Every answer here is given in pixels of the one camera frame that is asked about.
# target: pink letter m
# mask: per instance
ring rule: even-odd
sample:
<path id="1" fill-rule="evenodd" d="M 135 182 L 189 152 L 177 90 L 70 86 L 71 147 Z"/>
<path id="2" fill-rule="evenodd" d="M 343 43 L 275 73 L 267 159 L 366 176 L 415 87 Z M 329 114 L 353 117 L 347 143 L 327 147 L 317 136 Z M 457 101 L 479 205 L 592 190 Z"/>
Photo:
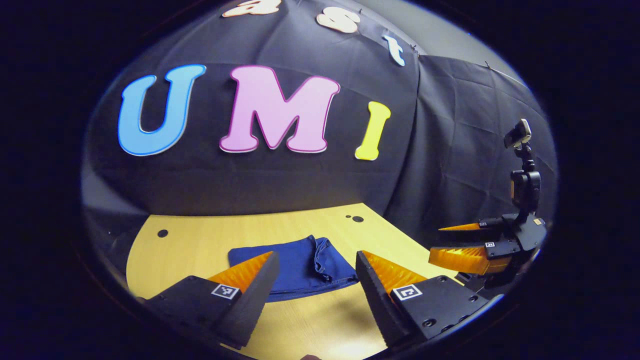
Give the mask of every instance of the pink letter m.
<path id="1" fill-rule="evenodd" d="M 270 67 L 237 67 L 231 78 L 237 82 L 236 99 L 229 133 L 220 139 L 220 149 L 226 152 L 257 149 L 258 139 L 252 135 L 255 114 L 271 150 L 280 145 L 296 120 L 296 132 L 287 140 L 287 147 L 295 152 L 326 150 L 326 118 L 333 96 L 340 92 L 336 81 L 312 76 L 285 100 L 276 73 Z"/>

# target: blue letter u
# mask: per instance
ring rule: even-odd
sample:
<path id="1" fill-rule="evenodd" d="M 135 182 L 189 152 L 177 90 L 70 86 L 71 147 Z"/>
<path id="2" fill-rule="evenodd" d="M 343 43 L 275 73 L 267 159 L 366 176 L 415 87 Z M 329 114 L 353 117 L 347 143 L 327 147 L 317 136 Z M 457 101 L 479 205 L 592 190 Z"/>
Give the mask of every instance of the blue letter u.
<path id="1" fill-rule="evenodd" d="M 156 82 L 153 75 L 133 81 L 122 91 L 122 107 L 118 119 L 118 140 L 121 148 L 131 155 L 159 154 L 180 140 L 187 126 L 187 112 L 193 81 L 205 73 L 204 65 L 185 65 L 166 73 L 171 83 L 166 100 L 164 122 L 155 131 L 144 131 L 140 126 L 142 104 L 147 89 Z"/>

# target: folded blue towel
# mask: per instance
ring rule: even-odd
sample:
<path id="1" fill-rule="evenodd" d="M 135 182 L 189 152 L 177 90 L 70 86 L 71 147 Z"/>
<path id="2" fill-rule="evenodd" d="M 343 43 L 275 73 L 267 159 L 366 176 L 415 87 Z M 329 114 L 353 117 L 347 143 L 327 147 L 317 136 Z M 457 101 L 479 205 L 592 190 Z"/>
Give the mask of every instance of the folded blue towel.
<path id="1" fill-rule="evenodd" d="M 269 251 L 280 257 L 280 275 L 267 302 L 298 299 L 357 284 L 358 277 L 349 263 L 327 238 L 308 238 L 275 245 L 241 247 L 229 251 L 234 266 Z"/>

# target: dark background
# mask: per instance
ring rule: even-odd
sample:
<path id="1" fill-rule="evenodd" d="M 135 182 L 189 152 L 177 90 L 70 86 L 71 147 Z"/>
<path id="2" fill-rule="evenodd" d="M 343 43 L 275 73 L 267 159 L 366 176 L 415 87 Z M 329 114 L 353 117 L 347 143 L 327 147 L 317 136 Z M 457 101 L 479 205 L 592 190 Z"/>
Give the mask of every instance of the dark background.
<path id="1" fill-rule="evenodd" d="M 210 6 L 211 3 L 200 3 Z M 632 267 L 633 52 L 628 1 L 424 1 L 516 67 L 550 114 L 561 169 L 550 241 L 518 291 L 521 305 L 457 349 L 480 358 L 637 358 Z M 90 112 L 139 36 L 177 1 L 4 4 L 5 208 L 2 348 L 6 358 L 199 358 L 133 320 L 94 282 L 72 243 L 81 141 Z M 575 271 L 554 266 L 571 263 Z"/>

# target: table surface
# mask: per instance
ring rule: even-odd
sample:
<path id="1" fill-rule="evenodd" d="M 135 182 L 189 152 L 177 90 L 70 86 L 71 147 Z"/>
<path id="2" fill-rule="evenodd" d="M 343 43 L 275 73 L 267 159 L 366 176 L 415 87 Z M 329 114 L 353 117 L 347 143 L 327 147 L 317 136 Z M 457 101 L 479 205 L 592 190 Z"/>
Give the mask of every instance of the table surface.
<path id="1" fill-rule="evenodd" d="M 353 217 L 362 217 L 355 222 Z M 158 231 L 167 230 L 164 238 Z M 127 261 L 127 282 L 149 299 L 188 275 L 208 278 L 229 268 L 236 247 L 327 237 L 355 268 L 356 252 L 366 250 L 424 277 L 452 270 L 429 264 L 429 251 L 365 204 L 262 215 L 173 217 L 151 215 L 138 233 Z M 268 302 L 249 344 L 239 352 L 259 360 L 354 360 L 387 346 L 360 283 L 328 293 Z"/>

